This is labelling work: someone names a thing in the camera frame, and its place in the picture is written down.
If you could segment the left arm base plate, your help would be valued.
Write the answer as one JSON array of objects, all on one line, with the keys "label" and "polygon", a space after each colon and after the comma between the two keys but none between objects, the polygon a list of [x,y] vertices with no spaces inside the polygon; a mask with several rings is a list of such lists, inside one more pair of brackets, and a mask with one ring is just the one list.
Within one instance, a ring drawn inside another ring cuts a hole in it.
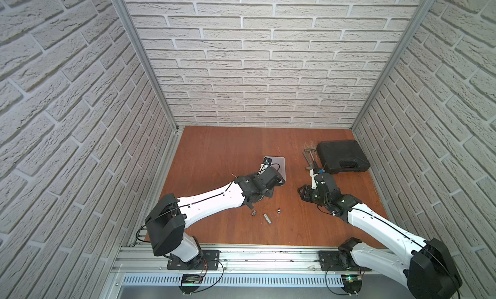
[{"label": "left arm base plate", "polygon": [[217,270],[220,250],[201,250],[200,254],[188,262],[183,262],[178,256],[170,255],[167,269],[171,271],[183,270]]}]

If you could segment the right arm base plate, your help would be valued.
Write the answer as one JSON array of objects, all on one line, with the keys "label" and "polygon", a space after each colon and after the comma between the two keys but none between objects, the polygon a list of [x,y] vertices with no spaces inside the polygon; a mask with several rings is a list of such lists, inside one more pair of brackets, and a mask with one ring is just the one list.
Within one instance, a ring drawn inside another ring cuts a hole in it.
[{"label": "right arm base plate", "polygon": [[322,271],[351,271],[367,272],[370,269],[358,267],[350,256],[346,256],[339,251],[319,251],[319,263]]}]

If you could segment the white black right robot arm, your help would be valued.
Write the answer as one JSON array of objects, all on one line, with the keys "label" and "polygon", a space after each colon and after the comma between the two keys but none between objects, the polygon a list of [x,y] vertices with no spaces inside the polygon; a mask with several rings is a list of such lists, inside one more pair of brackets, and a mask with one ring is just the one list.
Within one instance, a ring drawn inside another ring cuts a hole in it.
[{"label": "white black right robot arm", "polygon": [[406,287],[415,298],[459,295],[462,279],[446,244],[410,233],[383,218],[351,194],[342,194],[334,177],[322,170],[309,172],[311,184],[298,189],[303,201],[368,233],[388,252],[356,238],[339,247],[344,267],[366,267]]}]

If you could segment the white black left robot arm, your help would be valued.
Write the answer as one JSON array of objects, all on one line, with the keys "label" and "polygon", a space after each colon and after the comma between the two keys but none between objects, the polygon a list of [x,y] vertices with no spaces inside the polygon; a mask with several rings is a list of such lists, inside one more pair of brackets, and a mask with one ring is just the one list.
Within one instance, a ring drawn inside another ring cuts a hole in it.
[{"label": "white black left robot arm", "polygon": [[279,171],[263,165],[259,171],[237,176],[227,185],[206,193],[181,198],[166,194],[144,221],[153,254],[197,265],[204,253],[197,239],[185,232],[187,228],[227,209],[243,206],[251,209],[262,199],[272,198],[274,189],[284,184]]}]

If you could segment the long silver socket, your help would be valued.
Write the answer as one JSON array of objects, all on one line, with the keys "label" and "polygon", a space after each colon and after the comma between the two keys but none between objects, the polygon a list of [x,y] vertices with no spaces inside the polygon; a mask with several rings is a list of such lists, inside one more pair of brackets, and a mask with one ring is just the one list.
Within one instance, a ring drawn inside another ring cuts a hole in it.
[{"label": "long silver socket", "polygon": [[264,214],[263,214],[263,217],[265,218],[266,222],[267,222],[269,225],[271,225],[271,224],[272,224],[271,219],[269,218],[269,216],[268,216],[266,213],[264,213]]}]

